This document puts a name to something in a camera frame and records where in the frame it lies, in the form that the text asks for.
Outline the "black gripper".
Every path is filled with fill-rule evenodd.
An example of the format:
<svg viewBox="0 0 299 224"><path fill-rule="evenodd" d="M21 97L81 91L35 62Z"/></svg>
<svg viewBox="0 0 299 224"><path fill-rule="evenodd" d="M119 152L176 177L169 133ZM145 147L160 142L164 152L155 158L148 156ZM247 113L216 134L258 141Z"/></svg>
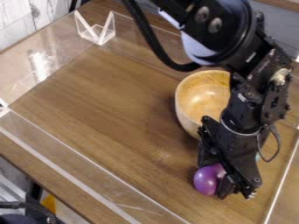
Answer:
<svg viewBox="0 0 299 224"><path fill-rule="evenodd" d="M209 116L201 118L197 130L200 168L220 163L227 174L219 182L217 197L224 200L231 194L242 193L248 200L263 185L258 169L256 133L238 133L223 121Z"/></svg>

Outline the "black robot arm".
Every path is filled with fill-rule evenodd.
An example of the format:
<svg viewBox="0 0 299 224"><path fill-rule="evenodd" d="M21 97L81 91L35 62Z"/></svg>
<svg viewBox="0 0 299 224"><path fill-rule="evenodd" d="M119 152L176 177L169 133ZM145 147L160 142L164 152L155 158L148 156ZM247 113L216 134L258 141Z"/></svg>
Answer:
<svg viewBox="0 0 299 224"><path fill-rule="evenodd" d="M227 107L217 120L201 118L199 167L224 168L219 198L242 193L248 199L263 185L256 158L290 111L291 59L267 36L263 16L248 0L152 1L181 33L188 68L223 67L229 72Z"/></svg>

